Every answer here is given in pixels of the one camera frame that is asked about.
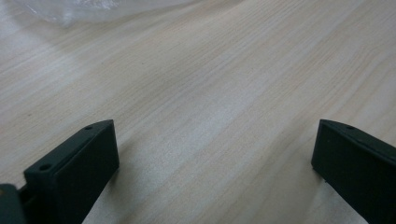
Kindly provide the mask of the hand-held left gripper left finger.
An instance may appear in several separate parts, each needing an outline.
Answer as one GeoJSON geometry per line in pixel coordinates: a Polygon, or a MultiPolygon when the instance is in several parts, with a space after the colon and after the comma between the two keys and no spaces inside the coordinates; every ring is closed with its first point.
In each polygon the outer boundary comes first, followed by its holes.
{"type": "Polygon", "coordinates": [[[120,167],[114,122],[82,128],[23,174],[29,224],[81,224],[120,167]]]}

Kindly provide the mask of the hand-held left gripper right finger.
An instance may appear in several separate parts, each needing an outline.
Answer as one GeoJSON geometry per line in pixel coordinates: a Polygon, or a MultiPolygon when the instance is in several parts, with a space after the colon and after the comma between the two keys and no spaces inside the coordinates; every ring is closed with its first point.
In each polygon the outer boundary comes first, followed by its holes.
{"type": "Polygon", "coordinates": [[[323,119],[311,164],[369,224],[396,224],[396,147],[323,119]]]}

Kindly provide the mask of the clear plastic bag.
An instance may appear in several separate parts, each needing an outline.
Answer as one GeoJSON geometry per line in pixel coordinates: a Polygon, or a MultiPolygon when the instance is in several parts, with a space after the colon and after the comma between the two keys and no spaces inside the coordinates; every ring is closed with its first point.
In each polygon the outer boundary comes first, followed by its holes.
{"type": "Polygon", "coordinates": [[[12,0],[38,18],[63,27],[77,21],[104,22],[194,0],[12,0]]]}

